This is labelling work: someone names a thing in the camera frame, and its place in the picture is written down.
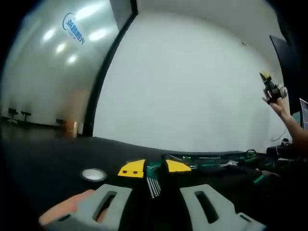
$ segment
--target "floor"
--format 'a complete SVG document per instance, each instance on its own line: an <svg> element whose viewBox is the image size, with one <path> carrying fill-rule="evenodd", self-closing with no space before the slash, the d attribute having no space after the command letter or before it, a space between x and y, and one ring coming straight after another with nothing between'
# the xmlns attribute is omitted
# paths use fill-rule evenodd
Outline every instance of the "floor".
<svg viewBox="0 0 308 231"><path fill-rule="evenodd" d="M57 127L48 127L35 124L17 124L1 121L1 136L6 141L14 140L50 140L66 136L65 132Z"/></svg>

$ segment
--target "blue logo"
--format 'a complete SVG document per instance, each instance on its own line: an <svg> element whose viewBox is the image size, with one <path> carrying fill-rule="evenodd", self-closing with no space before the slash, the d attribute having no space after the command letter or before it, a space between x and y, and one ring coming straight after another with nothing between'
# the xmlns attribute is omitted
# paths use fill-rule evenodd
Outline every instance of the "blue logo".
<svg viewBox="0 0 308 231"><path fill-rule="evenodd" d="M63 21L62 21L62 27L64 30L67 30L69 35L73 39L77 39L81 45L85 42L84 37L82 36L81 32L78 30L76 24L75 24L75 18L73 13L68 13Z"/></svg>

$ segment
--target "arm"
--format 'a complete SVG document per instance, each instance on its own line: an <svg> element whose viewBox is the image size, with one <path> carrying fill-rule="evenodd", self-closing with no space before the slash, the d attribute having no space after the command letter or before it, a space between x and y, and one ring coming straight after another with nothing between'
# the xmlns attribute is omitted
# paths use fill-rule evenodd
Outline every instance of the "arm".
<svg viewBox="0 0 308 231"><path fill-rule="evenodd" d="M271 103L270 106L284 122L292 136L294 146L301 151L308 152L308 131L302 129L285 109L282 98L279 98L276 103Z"/></svg>

